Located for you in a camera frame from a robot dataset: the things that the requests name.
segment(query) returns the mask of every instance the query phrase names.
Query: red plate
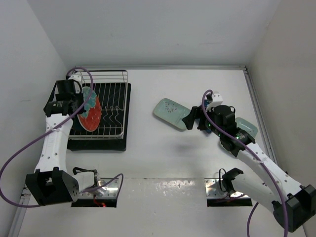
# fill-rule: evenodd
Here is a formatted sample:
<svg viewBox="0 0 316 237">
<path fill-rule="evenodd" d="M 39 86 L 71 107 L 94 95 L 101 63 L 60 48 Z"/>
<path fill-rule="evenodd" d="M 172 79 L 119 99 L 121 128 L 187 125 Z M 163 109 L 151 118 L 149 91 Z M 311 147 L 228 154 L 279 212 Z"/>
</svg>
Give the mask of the red plate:
<svg viewBox="0 0 316 237">
<path fill-rule="evenodd" d="M 90 90 L 91 88 L 87 86 L 82 88 L 83 100 L 86 100 Z M 84 105 L 84 109 L 86 110 L 85 113 L 77 115 L 79 123 L 88 132 L 93 132 L 98 128 L 101 119 L 101 105 L 94 90 L 92 90 L 88 102 Z"/>
</svg>

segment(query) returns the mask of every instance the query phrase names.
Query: metal bracket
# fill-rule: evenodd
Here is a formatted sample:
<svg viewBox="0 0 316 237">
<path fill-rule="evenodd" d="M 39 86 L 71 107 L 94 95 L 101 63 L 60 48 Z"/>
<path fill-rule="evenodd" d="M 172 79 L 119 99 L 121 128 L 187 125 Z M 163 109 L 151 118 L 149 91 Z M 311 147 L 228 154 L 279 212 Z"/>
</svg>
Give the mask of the metal bracket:
<svg viewBox="0 0 316 237">
<path fill-rule="evenodd" d="M 99 185 L 102 185 L 102 183 L 109 182 L 111 179 L 106 178 L 100 178 Z M 96 196 L 97 199 L 116 199 L 118 190 L 119 190 L 120 182 L 119 180 L 114 180 L 110 184 L 108 184 L 105 187 L 101 188 L 101 192 L 98 192 L 98 195 Z M 78 199 L 93 199 L 93 194 L 90 193 L 82 193 L 80 194 Z"/>
</svg>

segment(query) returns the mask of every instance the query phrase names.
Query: white wall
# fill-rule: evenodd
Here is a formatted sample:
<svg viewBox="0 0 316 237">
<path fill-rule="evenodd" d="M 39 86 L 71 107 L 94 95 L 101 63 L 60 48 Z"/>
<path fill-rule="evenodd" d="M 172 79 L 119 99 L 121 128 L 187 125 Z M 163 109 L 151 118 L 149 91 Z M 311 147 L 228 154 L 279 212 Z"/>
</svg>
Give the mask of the white wall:
<svg viewBox="0 0 316 237">
<path fill-rule="evenodd" d="M 28 0 L 67 64 L 247 64 L 279 0 Z"/>
<path fill-rule="evenodd" d="M 42 111 L 51 87 L 63 79 L 65 65 L 26 0 L 0 3 L 0 166 L 45 130 Z M 19 201 L 25 175 L 34 170 L 42 142 L 13 161 L 4 172 L 5 195 Z M 7 236 L 15 207 L 0 198 L 0 236 Z"/>
<path fill-rule="evenodd" d="M 316 1 L 283 0 L 250 65 L 277 159 L 316 187 Z M 306 224 L 316 232 L 316 217 Z"/>
</svg>

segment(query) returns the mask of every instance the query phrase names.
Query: metal rack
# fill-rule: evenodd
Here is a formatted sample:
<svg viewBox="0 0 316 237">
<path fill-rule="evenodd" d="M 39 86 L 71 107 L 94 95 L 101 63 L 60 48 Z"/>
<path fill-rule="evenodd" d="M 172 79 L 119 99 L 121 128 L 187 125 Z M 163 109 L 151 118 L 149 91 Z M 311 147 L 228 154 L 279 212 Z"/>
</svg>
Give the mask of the metal rack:
<svg viewBox="0 0 316 237">
<path fill-rule="evenodd" d="M 90 71 L 100 104 L 101 120 L 93 132 L 71 130 L 71 140 L 113 140 L 123 139 L 128 72 L 125 70 L 96 70 Z M 76 72 L 83 78 L 82 86 L 90 86 L 90 77 L 86 72 Z"/>
</svg>

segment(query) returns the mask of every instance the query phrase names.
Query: black clamp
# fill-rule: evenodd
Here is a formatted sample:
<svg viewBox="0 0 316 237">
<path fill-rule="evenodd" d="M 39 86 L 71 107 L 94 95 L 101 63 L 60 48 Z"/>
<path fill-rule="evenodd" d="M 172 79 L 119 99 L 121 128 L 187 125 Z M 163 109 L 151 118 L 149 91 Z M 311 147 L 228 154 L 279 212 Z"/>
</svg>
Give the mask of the black clamp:
<svg viewBox="0 0 316 237">
<path fill-rule="evenodd" d="M 238 176 L 239 174 L 243 174 L 243 171 L 237 168 L 231 169 L 230 171 L 228 171 L 227 173 L 225 173 L 223 175 L 223 186 L 225 187 L 227 193 L 231 194 L 236 192 L 234 190 L 232 181 L 235 179 L 236 176 Z"/>
<path fill-rule="evenodd" d="M 78 84 L 80 92 L 76 93 L 75 83 Z M 47 117 L 52 114 L 72 114 L 83 103 L 82 86 L 73 79 L 56 81 L 53 90 L 49 96 L 48 102 L 44 107 L 44 112 Z M 85 112 L 84 107 L 78 112 L 78 115 Z"/>
<path fill-rule="evenodd" d="M 316 189 L 312 185 L 301 186 L 301 191 L 295 195 L 288 194 L 289 199 L 285 201 L 288 231 L 294 232 L 316 213 Z M 284 215 L 282 204 L 278 201 L 272 202 L 273 215 L 276 221 L 284 228 Z"/>
<path fill-rule="evenodd" d="M 199 119 L 201 115 L 201 108 L 198 106 L 193 106 L 190 113 L 182 119 L 187 127 L 187 130 L 192 130 L 194 121 Z"/>
<path fill-rule="evenodd" d="M 73 168 L 74 175 L 76 175 L 78 173 L 83 173 L 83 172 L 93 172 L 94 173 L 94 187 L 97 187 L 98 186 L 98 171 L 96 169 L 82 169 L 79 167 Z"/>
</svg>

